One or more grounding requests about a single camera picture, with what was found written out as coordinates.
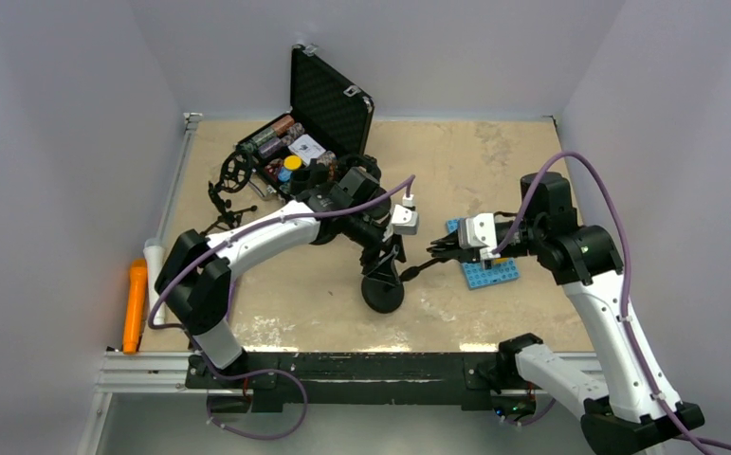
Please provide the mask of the black shock mount round stand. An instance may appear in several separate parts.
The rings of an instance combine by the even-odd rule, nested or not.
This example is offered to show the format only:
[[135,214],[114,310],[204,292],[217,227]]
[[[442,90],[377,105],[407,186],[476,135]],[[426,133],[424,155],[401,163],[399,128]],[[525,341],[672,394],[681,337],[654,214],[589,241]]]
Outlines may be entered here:
[[370,155],[346,155],[339,158],[337,161],[336,176],[341,179],[354,168],[360,168],[376,181],[381,179],[382,172],[378,167],[377,159]]

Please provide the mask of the black round base clip stand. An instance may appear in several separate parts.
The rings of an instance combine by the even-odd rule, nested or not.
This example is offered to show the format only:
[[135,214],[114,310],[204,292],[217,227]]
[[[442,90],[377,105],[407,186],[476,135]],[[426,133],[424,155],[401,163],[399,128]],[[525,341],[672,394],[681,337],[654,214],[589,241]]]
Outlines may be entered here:
[[332,187],[335,166],[321,163],[317,160],[310,162],[291,174],[289,180],[289,194],[294,200],[300,200],[303,195],[327,194]]

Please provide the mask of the black tripod shock mount stand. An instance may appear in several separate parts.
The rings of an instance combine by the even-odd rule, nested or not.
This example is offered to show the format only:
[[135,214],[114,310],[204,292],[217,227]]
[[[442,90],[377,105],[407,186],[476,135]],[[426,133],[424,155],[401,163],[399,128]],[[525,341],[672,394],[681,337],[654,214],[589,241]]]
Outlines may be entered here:
[[215,221],[202,231],[207,235],[216,229],[234,229],[242,225],[246,212],[255,212],[256,205],[235,209],[230,196],[243,190],[253,175],[254,167],[250,153],[235,150],[222,164],[221,172],[215,183],[208,183],[208,196],[218,211]]

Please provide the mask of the white microphone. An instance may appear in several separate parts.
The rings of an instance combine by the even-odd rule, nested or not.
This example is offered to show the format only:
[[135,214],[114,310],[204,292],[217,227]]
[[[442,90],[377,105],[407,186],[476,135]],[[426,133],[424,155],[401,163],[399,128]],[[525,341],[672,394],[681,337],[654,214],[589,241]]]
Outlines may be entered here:
[[157,238],[148,239],[143,248],[143,256],[147,265],[148,283],[148,313],[153,318],[154,325],[163,325],[166,322],[166,311],[163,306],[153,311],[159,294],[155,290],[156,280],[161,272],[164,263],[165,248]]

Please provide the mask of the orange microphone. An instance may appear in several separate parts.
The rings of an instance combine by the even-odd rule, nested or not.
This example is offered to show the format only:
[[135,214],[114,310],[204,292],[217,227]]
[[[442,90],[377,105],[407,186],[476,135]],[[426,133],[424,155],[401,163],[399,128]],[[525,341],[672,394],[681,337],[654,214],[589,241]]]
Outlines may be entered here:
[[138,352],[142,317],[147,307],[147,264],[144,259],[132,261],[129,268],[129,291],[123,328],[121,351],[125,355]]

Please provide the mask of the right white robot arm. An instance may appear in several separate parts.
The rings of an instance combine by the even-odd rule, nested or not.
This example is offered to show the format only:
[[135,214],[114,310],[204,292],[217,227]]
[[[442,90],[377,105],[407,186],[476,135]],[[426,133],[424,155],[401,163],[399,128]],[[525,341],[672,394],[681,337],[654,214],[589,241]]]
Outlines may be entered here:
[[521,195],[521,222],[502,255],[534,257],[552,274],[580,316],[604,378],[585,374],[533,334],[501,342],[487,378],[548,392],[577,418],[596,454],[636,454],[703,426],[701,408],[674,390],[650,347],[635,348],[629,339],[643,330],[633,310],[621,308],[624,265],[610,233],[578,222],[560,173],[523,176]]

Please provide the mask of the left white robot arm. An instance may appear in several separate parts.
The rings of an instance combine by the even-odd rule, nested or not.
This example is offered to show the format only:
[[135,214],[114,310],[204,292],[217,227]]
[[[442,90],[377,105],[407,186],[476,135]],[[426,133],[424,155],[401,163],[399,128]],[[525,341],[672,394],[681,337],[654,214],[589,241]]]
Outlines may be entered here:
[[228,322],[237,281],[251,268],[287,250],[323,245],[342,235],[361,246],[361,293],[378,313],[391,313],[404,298],[396,263],[406,259],[398,227],[401,213],[417,218],[410,175],[384,190],[360,168],[337,182],[302,191],[267,216],[225,232],[204,236],[191,229],[180,234],[156,282],[155,310],[166,307],[202,353],[209,375],[232,388],[252,375],[247,351]]

